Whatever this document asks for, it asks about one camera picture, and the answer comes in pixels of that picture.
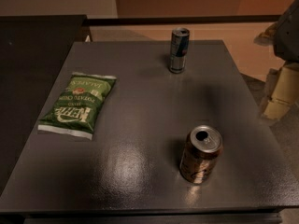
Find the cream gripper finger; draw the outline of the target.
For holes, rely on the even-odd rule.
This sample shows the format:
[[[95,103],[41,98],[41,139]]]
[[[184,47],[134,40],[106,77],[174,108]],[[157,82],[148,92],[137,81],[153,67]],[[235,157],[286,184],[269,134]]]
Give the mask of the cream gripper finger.
[[[262,116],[280,120],[299,100],[299,63],[284,63],[278,70],[270,69],[260,103]]]
[[[263,32],[254,38],[254,43],[261,46],[270,46],[273,44],[278,24],[275,22],[266,28]]]

